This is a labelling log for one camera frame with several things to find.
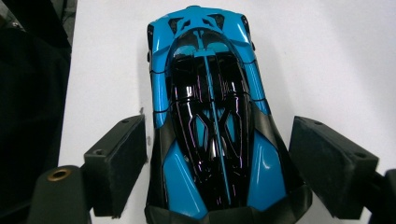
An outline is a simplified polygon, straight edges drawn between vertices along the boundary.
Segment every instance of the black cloth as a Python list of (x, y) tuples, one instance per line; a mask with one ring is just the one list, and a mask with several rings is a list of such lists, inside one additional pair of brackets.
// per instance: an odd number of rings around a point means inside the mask
[(58, 164), (69, 67), (67, 50), (0, 30), (0, 223), (26, 211), (35, 180)]

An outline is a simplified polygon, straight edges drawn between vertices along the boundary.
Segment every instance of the white surface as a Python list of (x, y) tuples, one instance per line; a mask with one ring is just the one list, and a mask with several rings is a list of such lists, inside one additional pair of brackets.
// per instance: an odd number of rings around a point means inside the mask
[[(396, 167), (396, 2), (307, 1), (79, 1), (64, 116), (60, 165), (83, 163), (83, 153), (119, 120), (152, 118), (146, 28), (187, 7), (244, 13), (273, 115), (289, 144), (294, 115), (322, 121), (381, 161)], [(145, 165), (121, 219), (93, 223), (146, 223), (149, 184)], [(367, 223), (332, 219), (323, 205), (299, 223)]]

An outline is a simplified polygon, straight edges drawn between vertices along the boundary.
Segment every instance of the car body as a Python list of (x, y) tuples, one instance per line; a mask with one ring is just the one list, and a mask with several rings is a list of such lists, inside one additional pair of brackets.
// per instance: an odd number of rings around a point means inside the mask
[[(276, 130), (247, 18), (198, 6), (170, 13), (148, 25), (148, 60), (148, 223), (300, 218), (311, 191)], [(287, 222), (274, 215), (285, 209)]]

